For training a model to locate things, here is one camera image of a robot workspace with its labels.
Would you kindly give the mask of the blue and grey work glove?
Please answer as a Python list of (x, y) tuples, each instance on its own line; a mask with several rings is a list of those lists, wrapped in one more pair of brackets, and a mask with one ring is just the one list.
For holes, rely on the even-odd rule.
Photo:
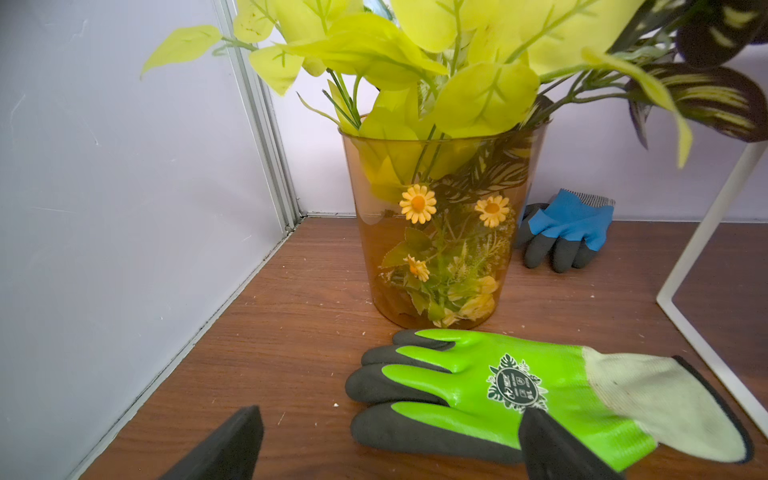
[(550, 258), (557, 273), (587, 266), (606, 242), (614, 208), (613, 199), (567, 189), (527, 205), (516, 236), (524, 265), (534, 269)]

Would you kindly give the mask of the green and black work glove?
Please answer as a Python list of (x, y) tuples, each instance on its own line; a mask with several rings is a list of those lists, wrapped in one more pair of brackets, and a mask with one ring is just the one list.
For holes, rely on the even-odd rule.
[(367, 351), (345, 385), (364, 404), (360, 444), (410, 454), (523, 460), (520, 427), (544, 413), (616, 472), (661, 445), (746, 463), (752, 440), (685, 359), (601, 353), (468, 330), (405, 330)]

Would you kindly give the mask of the amber translucent plastic vase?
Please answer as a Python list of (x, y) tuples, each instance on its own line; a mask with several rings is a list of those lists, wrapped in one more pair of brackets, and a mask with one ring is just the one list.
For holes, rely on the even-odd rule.
[(490, 137), (343, 137), (374, 306), (408, 329), (490, 318), (547, 126)]

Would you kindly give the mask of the artificial green leafy plant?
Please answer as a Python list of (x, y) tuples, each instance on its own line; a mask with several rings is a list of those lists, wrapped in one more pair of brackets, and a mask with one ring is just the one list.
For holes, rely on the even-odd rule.
[(669, 112), (680, 164), (692, 123), (767, 137), (763, 89), (728, 67), (766, 42), (763, 1), (241, 1), (232, 28), (177, 29), (145, 69), (234, 48), (277, 94), (327, 74), (342, 138), (490, 137), (608, 99), (639, 139), (651, 109)]

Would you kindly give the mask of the white frame wooden two-tier shelf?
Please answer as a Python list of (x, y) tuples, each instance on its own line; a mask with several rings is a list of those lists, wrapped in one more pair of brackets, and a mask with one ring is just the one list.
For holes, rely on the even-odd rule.
[(656, 296), (761, 433), (767, 431), (767, 225), (729, 223), (764, 142), (749, 144)]

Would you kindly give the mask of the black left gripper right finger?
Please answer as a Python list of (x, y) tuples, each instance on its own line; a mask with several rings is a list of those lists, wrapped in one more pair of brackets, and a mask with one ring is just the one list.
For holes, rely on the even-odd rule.
[(541, 409), (525, 411), (518, 437), (531, 480), (624, 478)]

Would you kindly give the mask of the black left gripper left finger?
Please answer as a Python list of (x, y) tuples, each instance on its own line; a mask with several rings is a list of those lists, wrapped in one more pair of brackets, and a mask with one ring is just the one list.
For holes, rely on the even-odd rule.
[(263, 437), (264, 424), (259, 407), (243, 407), (160, 479), (251, 480)]

